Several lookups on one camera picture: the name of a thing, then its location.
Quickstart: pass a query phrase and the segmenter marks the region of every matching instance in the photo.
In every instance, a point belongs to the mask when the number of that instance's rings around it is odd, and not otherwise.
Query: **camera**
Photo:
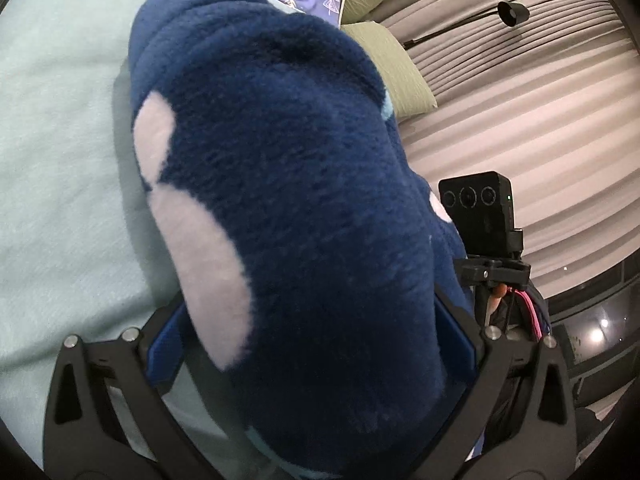
[[[438,190],[467,254],[520,258],[524,248],[522,230],[514,228],[508,178],[487,171],[441,180]]]

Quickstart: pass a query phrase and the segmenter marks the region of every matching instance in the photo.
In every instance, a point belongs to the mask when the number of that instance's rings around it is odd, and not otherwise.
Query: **curtain fold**
[[[372,17],[405,41],[498,1],[388,0]],[[523,259],[549,297],[640,247],[640,57],[608,0],[507,1],[530,19],[488,16],[408,51],[439,108],[400,129],[432,187],[487,170],[511,180]]]

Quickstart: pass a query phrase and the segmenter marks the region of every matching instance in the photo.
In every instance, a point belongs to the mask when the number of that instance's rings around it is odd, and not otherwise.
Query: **blue plush blanket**
[[[464,387],[434,284],[471,300],[375,66],[266,0],[148,0],[129,62],[148,203],[249,438],[299,477],[406,466]]]

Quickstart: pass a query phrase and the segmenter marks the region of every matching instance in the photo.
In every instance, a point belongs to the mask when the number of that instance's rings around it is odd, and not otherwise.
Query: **screw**
[[[131,328],[127,328],[120,337],[123,338],[124,341],[126,341],[127,343],[131,343],[132,341],[135,341],[136,339],[138,339],[139,335],[140,335],[140,330],[132,326]]]
[[[73,348],[78,344],[78,336],[76,334],[72,334],[66,337],[63,345],[65,348]]]
[[[502,332],[497,326],[489,325],[484,329],[484,335],[487,336],[491,341],[496,341],[500,339],[500,336],[502,336]]]
[[[542,342],[545,344],[547,348],[555,348],[556,346],[558,346],[558,342],[556,341],[556,338],[553,337],[552,335],[545,335],[542,339]]]

